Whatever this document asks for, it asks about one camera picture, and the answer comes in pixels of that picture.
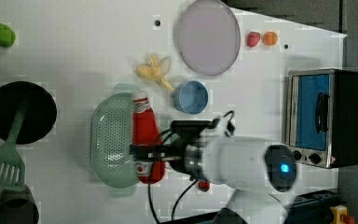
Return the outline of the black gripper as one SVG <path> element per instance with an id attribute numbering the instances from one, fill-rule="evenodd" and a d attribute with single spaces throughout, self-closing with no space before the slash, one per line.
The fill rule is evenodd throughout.
<path id="1" fill-rule="evenodd" d="M 177 138 L 168 145 L 130 145 L 130 154 L 135 161 L 167 161 L 174 171 L 185 174 L 186 146 L 187 142 L 184 142 L 181 138 Z"/>

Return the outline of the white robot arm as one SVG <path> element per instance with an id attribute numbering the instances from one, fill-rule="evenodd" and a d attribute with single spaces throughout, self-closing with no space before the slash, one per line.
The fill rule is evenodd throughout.
<path id="1" fill-rule="evenodd" d="M 131 144 L 138 164 L 167 161 L 196 180 L 234 189 L 213 224 L 284 224 L 293 204 L 296 160 L 284 144 L 236 136 L 228 117 L 174 120 L 169 144 Z"/>

